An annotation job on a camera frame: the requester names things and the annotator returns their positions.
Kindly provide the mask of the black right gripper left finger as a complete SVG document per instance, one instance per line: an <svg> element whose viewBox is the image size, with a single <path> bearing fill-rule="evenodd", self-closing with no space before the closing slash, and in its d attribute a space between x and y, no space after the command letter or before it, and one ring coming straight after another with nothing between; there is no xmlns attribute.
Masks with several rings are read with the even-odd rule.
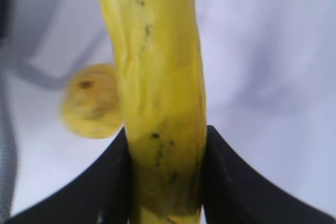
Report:
<svg viewBox="0 0 336 224"><path fill-rule="evenodd" d="M125 129L80 175L6 223L129 223L132 168Z"/></svg>

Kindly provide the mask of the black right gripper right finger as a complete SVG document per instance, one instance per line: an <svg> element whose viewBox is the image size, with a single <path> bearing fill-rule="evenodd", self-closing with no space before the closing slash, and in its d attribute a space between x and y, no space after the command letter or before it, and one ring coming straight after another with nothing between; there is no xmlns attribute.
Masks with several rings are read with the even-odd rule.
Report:
<svg viewBox="0 0 336 224"><path fill-rule="evenodd" d="M281 189L207 126L202 168L206 223L335 223L335 217Z"/></svg>

